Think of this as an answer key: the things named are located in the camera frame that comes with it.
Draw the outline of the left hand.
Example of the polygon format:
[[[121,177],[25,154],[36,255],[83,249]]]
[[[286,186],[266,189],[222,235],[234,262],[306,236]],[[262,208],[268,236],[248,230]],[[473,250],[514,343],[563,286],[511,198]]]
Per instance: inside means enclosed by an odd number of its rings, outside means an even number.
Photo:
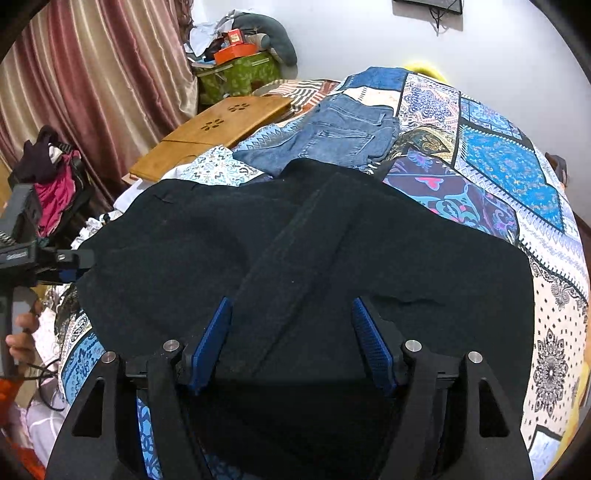
[[[9,354],[18,367],[18,375],[24,376],[30,364],[35,362],[36,347],[33,334],[39,329],[39,316],[42,312],[42,302],[37,299],[32,307],[15,319],[15,324],[21,329],[19,333],[11,333],[5,338]]]

